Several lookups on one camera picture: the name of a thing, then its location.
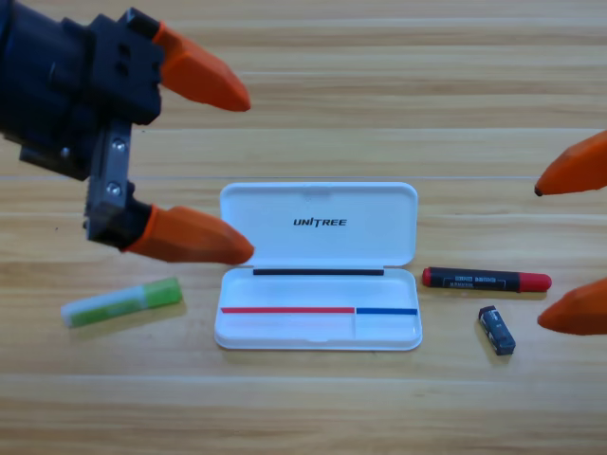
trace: orange fingertip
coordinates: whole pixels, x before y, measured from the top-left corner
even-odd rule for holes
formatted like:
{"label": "orange fingertip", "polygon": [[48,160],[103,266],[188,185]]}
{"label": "orange fingertip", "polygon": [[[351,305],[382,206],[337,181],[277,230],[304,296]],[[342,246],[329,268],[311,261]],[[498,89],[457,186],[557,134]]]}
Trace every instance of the orange fingertip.
{"label": "orange fingertip", "polygon": [[539,317],[544,329],[570,335],[607,335],[607,279],[574,289]]}
{"label": "orange fingertip", "polygon": [[152,206],[141,237],[125,251],[167,263],[237,265],[253,255],[253,245],[225,221],[186,207]]}
{"label": "orange fingertip", "polygon": [[566,194],[607,186],[607,131],[569,147],[542,174],[536,193]]}
{"label": "orange fingertip", "polygon": [[245,85],[217,57],[160,23],[154,43],[165,52],[162,84],[182,97],[234,112],[250,109]]}

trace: glue stick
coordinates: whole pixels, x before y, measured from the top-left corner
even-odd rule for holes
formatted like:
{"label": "glue stick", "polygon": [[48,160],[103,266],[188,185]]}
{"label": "glue stick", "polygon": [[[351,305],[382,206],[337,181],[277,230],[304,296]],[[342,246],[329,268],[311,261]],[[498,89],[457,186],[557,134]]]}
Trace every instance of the glue stick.
{"label": "glue stick", "polygon": [[61,316],[67,327],[80,327],[180,301],[179,281],[177,278],[169,278],[90,299],[72,301],[62,307]]}

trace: marker pen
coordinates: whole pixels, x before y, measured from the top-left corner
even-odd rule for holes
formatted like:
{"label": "marker pen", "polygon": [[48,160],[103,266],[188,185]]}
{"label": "marker pen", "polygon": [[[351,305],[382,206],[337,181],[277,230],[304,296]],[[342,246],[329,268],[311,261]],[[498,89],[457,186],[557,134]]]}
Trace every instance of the marker pen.
{"label": "marker pen", "polygon": [[115,318],[136,311],[158,308],[181,301],[177,278],[129,287],[90,299],[76,300],[64,305],[61,316],[67,327]]}
{"label": "marker pen", "polygon": [[552,285],[549,276],[541,273],[499,272],[465,268],[428,267],[422,282],[429,287],[482,289],[513,292],[545,292]]}

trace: small blue object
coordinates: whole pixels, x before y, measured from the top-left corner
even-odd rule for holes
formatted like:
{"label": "small blue object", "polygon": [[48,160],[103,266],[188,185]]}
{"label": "small blue object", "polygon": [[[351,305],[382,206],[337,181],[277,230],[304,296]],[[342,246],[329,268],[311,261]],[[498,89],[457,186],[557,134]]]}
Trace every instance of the small blue object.
{"label": "small blue object", "polygon": [[357,315],[417,316],[416,308],[357,308]]}

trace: wooden table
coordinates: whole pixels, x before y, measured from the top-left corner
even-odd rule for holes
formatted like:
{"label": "wooden table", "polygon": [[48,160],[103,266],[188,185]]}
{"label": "wooden table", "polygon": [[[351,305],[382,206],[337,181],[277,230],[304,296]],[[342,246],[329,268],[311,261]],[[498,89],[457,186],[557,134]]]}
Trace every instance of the wooden table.
{"label": "wooden table", "polygon": [[[56,19],[129,6],[215,52],[252,110],[164,94],[134,133],[138,196],[218,212],[234,181],[391,180],[420,196],[428,265],[548,273],[536,298],[419,287],[410,353],[229,352],[226,267],[88,243],[85,185],[0,153],[1,454],[604,454],[607,337],[537,316],[607,275],[605,192],[538,198],[537,176],[607,125],[604,0],[29,0]],[[68,301],[177,276],[185,304],[81,330]],[[518,346],[476,322],[496,304]]]}

